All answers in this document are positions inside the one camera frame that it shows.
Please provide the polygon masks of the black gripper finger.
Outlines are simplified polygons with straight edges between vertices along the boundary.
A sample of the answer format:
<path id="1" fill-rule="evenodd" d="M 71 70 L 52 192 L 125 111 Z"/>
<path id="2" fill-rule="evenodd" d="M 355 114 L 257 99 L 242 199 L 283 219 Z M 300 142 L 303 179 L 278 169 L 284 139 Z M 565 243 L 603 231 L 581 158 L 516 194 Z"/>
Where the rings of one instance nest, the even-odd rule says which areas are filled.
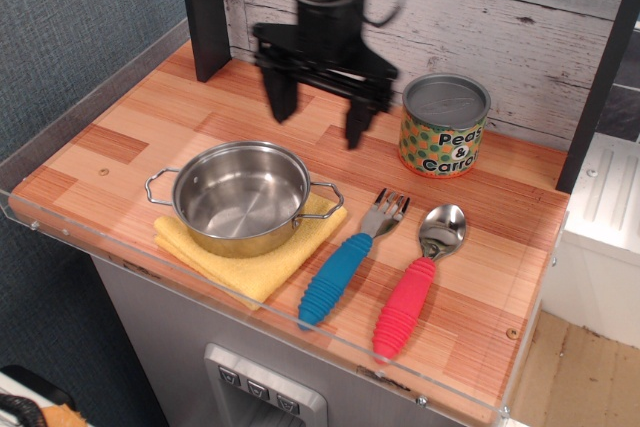
<path id="1" fill-rule="evenodd" d="M 273 117 L 278 123 L 283 123 L 298 107 L 299 69 L 267 66 L 260 70 Z"/>
<path id="2" fill-rule="evenodd" d="M 362 134 L 370 127 L 373 117 L 379 111 L 375 99 L 352 96 L 345 120 L 345 138 L 349 150 L 356 149 Z"/>

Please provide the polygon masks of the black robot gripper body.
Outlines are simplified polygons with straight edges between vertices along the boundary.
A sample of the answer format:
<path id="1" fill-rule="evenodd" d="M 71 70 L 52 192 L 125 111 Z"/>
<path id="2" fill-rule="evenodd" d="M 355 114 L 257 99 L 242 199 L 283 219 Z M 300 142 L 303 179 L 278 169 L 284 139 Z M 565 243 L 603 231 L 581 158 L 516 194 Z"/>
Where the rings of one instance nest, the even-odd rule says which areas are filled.
<path id="1" fill-rule="evenodd" d="M 296 0 L 295 24 L 257 23 L 256 64 L 299 69 L 304 83 L 351 99 L 362 96 L 390 106 L 397 69 L 363 41 L 364 0 Z"/>

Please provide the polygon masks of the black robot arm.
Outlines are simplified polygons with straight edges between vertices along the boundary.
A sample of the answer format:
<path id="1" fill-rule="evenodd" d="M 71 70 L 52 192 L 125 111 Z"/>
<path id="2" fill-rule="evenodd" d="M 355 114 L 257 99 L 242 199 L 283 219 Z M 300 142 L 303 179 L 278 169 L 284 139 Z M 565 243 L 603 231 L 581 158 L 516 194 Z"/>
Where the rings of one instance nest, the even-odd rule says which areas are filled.
<path id="1" fill-rule="evenodd" d="M 390 107 L 398 70 L 364 42 L 365 0 L 295 0 L 297 21 L 257 23 L 255 54 L 274 118 L 298 106 L 298 86 L 309 85 L 350 102 L 345 138 L 358 146 L 373 117 Z"/>

